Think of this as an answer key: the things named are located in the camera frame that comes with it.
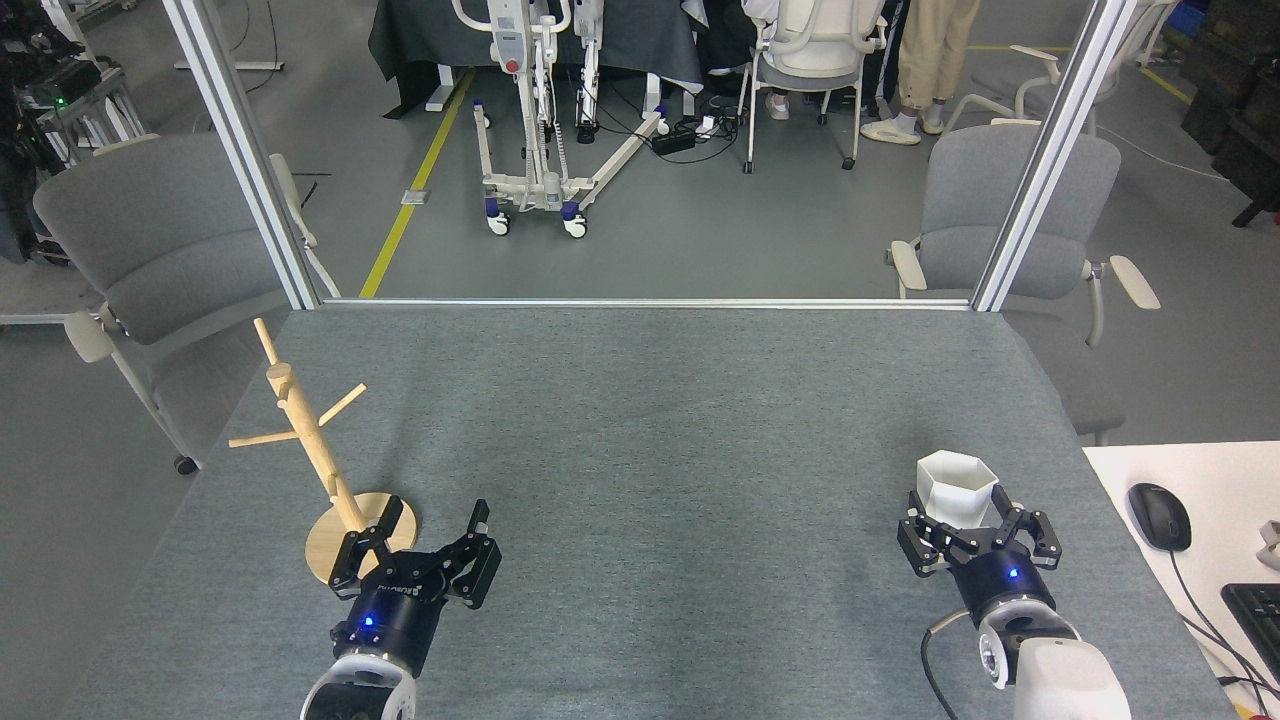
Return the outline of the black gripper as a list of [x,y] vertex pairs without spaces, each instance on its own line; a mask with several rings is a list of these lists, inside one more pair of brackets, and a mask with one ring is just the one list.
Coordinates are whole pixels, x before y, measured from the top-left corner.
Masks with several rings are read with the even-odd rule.
[[[370,653],[422,674],[443,606],[448,596],[479,609],[497,569],[500,548],[488,534],[489,505],[475,502],[463,536],[433,553],[398,551],[388,542],[403,512],[403,501],[392,495],[378,523],[348,530],[335,556],[329,588],[339,600],[353,600],[348,618],[332,629],[333,656]],[[365,555],[372,551],[379,565],[360,579]]]
[[897,525],[899,544],[918,577],[928,577],[950,561],[950,573],[974,626],[1006,601],[1034,600],[1055,609],[1036,566],[1055,570],[1062,556],[1044,512],[1012,502],[1004,486],[992,486],[989,500],[1001,523],[986,546],[987,552],[952,557],[952,546],[965,548],[966,537],[960,529],[928,515],[914,489],[908,495],[906,516]]

